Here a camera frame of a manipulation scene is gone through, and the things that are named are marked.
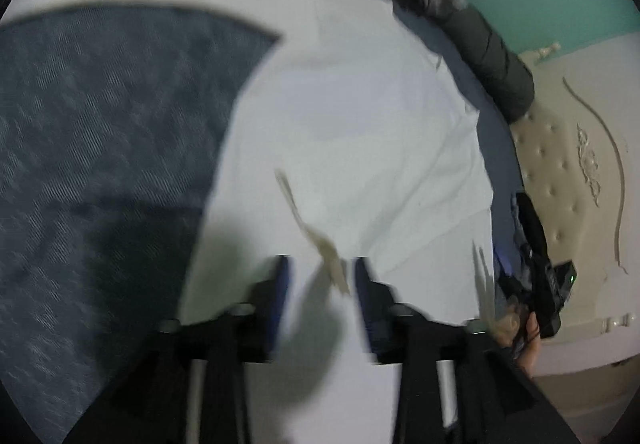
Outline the person right hand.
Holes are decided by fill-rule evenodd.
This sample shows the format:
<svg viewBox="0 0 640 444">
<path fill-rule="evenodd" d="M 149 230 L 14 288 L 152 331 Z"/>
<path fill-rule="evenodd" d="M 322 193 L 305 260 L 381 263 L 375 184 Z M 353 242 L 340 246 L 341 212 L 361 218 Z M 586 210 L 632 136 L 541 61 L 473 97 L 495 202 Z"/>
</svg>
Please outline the person right hand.
<svg viewBox="0 0 640 444">
<path fill-rule="evenodd" d="M 488 316 L 487 324 L 498 346 L 532 379 L 542 348 L 536 313 L 529 312 L 519 303 L 512 303 L 499 316 Z"/>
</svg>

